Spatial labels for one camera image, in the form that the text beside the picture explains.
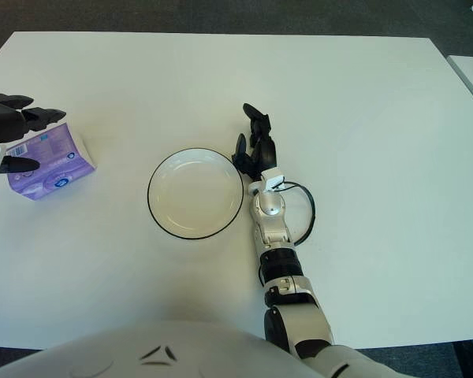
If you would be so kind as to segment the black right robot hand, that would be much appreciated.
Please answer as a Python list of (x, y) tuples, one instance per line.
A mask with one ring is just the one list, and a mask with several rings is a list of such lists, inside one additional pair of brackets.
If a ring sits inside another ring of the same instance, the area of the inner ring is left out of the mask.
[(243, 104), (243, 111), (250, 120), (249, 142), (252, 152), (247, 153), (247, 139), (243, 133), (240, 133), (232, 155), (232, 163), (240, 173), (257, 181), (260, 180), (263, 171), (277, 166), (276, 146), (270, 136), (269, 116), (248, 103)]

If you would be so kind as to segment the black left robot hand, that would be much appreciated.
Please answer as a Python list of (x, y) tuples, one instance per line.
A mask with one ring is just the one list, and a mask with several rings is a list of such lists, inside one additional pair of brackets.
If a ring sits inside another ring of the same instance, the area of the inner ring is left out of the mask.
[(66, 112), (32, 107), (33, 98), (0, 94), (0, 174), (35, 171), (40, 163), (27, 157), (6, 153), (6, 144), (22, 139), (29, 132), (39, 132), (59, 122)]

